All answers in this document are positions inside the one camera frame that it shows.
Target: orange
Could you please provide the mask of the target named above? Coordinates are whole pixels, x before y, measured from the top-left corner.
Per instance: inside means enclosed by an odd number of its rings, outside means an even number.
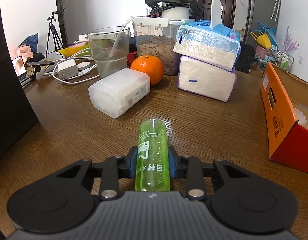
[[[133,61],[131,69],[146,73],[151,80],[151,86],[160,82],[164,76],[164,65],[158,57],[144,55]]]

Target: metal screw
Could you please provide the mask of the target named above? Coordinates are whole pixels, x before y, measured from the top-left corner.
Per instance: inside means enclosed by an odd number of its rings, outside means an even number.
[[[191,189],[189,191],[189,195],[191,197],[202,197],[204,195],[204,191],[201,190],[201,189],[197,189],[197,188],[196,189]]]
[[[113,198],[117,195],[117,192],[112,189],[107,189],[107,190],[102,191],[101,195],[104,198]]]

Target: almonds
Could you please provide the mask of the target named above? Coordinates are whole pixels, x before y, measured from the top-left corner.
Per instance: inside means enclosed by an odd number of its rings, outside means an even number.
[[[151,36],[137,45],[137,54],[158,57],[164,65],[164,74],[174,75],[179,69],[181,57],[173,51],[175,40],[166,36]]]

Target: green plastic bottle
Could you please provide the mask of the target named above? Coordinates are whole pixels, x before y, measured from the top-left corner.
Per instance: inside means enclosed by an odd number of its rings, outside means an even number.
[[[138,137],[136,191],[169,191],[167,136],[164,123],[158,119],[145,120]]]

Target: red box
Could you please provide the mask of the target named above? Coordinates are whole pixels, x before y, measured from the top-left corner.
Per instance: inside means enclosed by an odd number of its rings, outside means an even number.
[[[308,83],[268,63],[260,85],[270,160],[308,172]],[[294,108],[307,119],[299,124]]]
[[[127,54],[127,65],[132,65],[133,61],[137,58],[137,51]]]

